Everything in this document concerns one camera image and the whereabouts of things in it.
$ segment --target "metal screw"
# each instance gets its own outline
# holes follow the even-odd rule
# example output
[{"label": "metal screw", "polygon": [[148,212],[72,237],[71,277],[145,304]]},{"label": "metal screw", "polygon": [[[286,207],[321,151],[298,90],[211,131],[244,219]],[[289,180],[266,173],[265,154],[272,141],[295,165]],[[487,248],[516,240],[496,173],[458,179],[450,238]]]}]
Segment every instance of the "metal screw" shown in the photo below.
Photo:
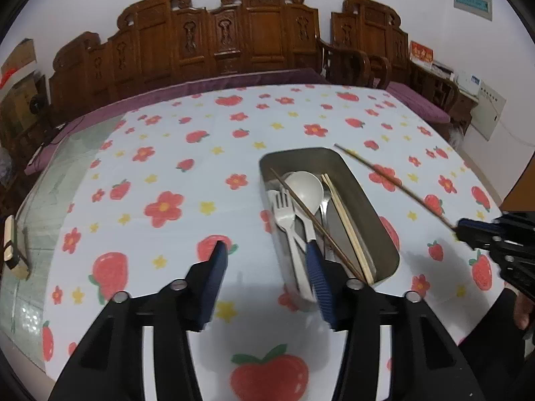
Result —
[{"label": "metal screw", "polygon": [[407,291],[405,293],[405,298],[411,303],[418,303],[422,297],[416,291]]},{"label": "metal screw", "polygon": [[346,286],[349,288],[349,289],[362,289],[364,288],[364,283],[362,283],[360,280],[358,279],[349,279],[347,282],[346,282]]},{"label": "metal screw", "polygon": [[115,295],[113,296],[113,301],[115,301],[116,303],[122,303],[123,301],[127,301],[127,300],[128,300],[128,293],[125,291],[116,292]]},{"label": "metal screw", "polygon": [[188,287],[188,282],[186,282],[184,279],[177,279],[172,281],[170,286],[173,291],[181,291]]}]

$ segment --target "white wall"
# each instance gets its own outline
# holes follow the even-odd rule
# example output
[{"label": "white wall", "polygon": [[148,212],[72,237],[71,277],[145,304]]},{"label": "white wall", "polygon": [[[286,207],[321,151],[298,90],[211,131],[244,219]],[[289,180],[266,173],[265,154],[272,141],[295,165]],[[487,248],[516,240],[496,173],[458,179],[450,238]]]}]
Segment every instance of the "white wall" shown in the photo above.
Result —
[{"label": "white wall", "polygon": [[[52,75],[55,53],[69,40],[89,30],[106,40],[117,30],[116,18],[138,0],[30,0],[2,44],[0,62],[25,37],[35,40],[38,65]],[[320,12],[323,39],[330,36],[330,12],[339,11],[343,0],[306,0]],[[377,0],[392,6],[401,16],[409,38],[435,50],[438,60],[479,74],[507,99],[502,119],[518,136],[530,139],[530,92],[534,85],[535,46],[520,20],[505,0],[493,0],[494,20],[453,8],[453,0]],[[196,7],[215,8],[219,0],[193,0]],[[476,42],[483,40],[483,45]],[[490,142],[469,130],[464,143],[501,196],[505,196],[520,176],[533,149],[523,148],[503,128],[498,127]]]}]

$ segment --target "chopstick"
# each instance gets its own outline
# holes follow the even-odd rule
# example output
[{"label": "chopstick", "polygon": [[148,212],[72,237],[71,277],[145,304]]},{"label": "chopstick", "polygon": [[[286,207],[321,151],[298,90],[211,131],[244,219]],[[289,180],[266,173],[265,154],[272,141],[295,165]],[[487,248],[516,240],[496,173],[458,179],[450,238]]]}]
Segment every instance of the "chopstick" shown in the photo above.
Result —
[{"label": "chopstick", "polygon": [[335,143],[334,144],[338,149],[341,149],[343,150],[347,155],[351,156],[352,158],[354,158],[355,160],[357,160],[358,162],[364,164],[366,167],[372,169],[375,173],[377,173],[379,176],[383,177],[384,179],[386,179],[387,181],[389,181],[390,183],[392,183],[393,185],[395,185],[397,188],[399,188],[401,191],[403,191],[403,193],[405,193],[407,196],[409,196],[411,199],[413,199],[413,201],[415,201],[416,203],[418,203],[422,208],[424,208],[425,210],[427,210],[429,213],[433,214],[437,219],[439,219],[442,224],[444,226],[446,226],[448,229],[450,229],[453,233],[455,233],[455,227],[449,222],[447,221],[442,215],[440,214],[437,214],[435,211],[433,211],[432,209],[430,209],[429,206],[427,206],[425,204],[425,202],[419,198],[419,196],[417,196],[416,194],[414,194],[411,190],[409,190],[407,187],[405,187],[404,185],[402,184],[398,184],[397,182],[395,182],[395,180],[393,180],[390,176],[388,175],[385,175],[383,172],[381,172],[377,167],[375,167],[372,163],[366,161],[364,158],[362,158],[360,155],[358,154],[355,154],[354,152],[351,152],[350,150],[344,148],[343,146],[340,146],[338,143]]},{"label": "chopstick", "polygon": [[340,199],[340,196],[338,195],[338,191],[336,191],[336,187],[329,178],[329,175],[323,174],[322,179],[329,187],[329,190],[331,190],[331,198],[333,200],[334,207],[336,208],[336,211],[340,216],[343,228],[346,230],[347,236],[349,237],[349,241],[351,242],[351,246],[355,251],[358,263],[360,264],[360,268],[362,268],[362,273],[364,274],[364,278],[366,279],[366,283],[368,285],[372,285],[373,274],[371,273],[370,266],[367,263],[367,259],[364,255],[364,251],[362,250],[362,246],[360,246],[357,234],[355,234],[355,229],[353,229],[353,226],[351,225],[351,220],[347,215],[346,209],[343,207],[343,203]]},{"label": "chopstick", "polygon": [[346,265],[346,267],[349,269],[352,275],[354,275],[357,279],[364,282],[362,275],[358,272],[357,268],[353,265],[353,263],[350,261],[350,259],[346,256],[345,253],[343,253],[343,250],[338,246],[336,241],[329,235],[329,233],[325,230],[325,228],[322,226],[322,223],[318,221],[316,216],[310,212],[310,210],[307,208],[307,205],[305,205],[302,200],[294,193],[294,191],[290,188],[290,186],[284,182],[284,180],[279,176],[279,174],[274,171],[273,169],[270,169],[272,174],[275,178],[280,182],[280,185],[285,188],[285,190],[288,190],[288,193],[290,193],[290,196],[294,199],[294,201],[301,207],[301,209],[304,211],[304,213],[307,215],[307,217],[312,221],[312,224],[314,225],[315,229],[323,235],[323,237],[329,241],[329,244],[331,244],[333,250],[338,254],[339,258],[342,260],[342,262]]}]

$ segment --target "stainless steel tray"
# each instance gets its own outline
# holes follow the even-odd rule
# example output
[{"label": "stainless steel tray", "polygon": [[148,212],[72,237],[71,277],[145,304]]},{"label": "stainless steel tray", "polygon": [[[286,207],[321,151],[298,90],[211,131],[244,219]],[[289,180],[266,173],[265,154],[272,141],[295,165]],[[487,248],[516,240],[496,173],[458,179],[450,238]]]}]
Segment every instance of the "stainless steel tray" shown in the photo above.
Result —
[{"label": "stainless steel tray", "polygon": [[[280,189],[279,182],[270,171],[271,168],[282,177],[298,170],[307,171],[318,178],[323,173],[329,174],[346,207],[360,243],[363,245],[364,253],[367,255],[368,261],[371,262],[370,265],[372,271],[374,271],[375,282],[384,280],[394,274],[399,265],[398,251],[358,181],[338,152],[324,147],[271,152],[260,159],[259,166],[264,183],[264,188],[262,189],[263,202],[265,208],[270,212],[272,212],[271,204],[266,192],[267,190]],[[329,202],[327,207],[327,220],[331,236],[354,262],[354,265],[359,267],[355,252],[332,202]],[[302,310],[310,309],[314,307],[314,304],[306,302],[299,296],[295,277],[293,276],[293,265],[287,236],[277,227],[273,216],[271,216],[271,222],[275,250],[288,292],[296,306]],[[296,221],[296,230],[300,236],[304,237],[298,221]],[[323,241],[319,233],[317,234],[317,241],[320,248],[323,249]]]}]

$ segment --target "tablecloth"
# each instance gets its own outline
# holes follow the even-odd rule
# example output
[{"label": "tablecloth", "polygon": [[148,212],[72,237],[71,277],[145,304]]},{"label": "tablecloth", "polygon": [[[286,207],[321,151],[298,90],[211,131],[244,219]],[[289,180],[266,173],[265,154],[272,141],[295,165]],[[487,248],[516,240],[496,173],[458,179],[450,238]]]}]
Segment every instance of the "tablecloth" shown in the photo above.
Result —
[{"label": "tablecloth", "polygon": [[[452,222],[500,215],[446,142],[381,90],[241,88],[133,110],[101,146],[60,231],[42,329],[47,374],[57,379],[114,292],[154,293],[223,239],[229,264],[213,321],[189,335],[204,399],[330,399],[345,333],[290,302],[265,221],[258,161],[268,152],[333,143],[384,167]],[[344,160],[399,248],[398,270],[376,289],[418,291],[459,342],[501,292],[497,267],[389,182]],[[382,333],[378,399],[389,381]],[[244,358],[269,352],[271,360],[245,372]]]}]

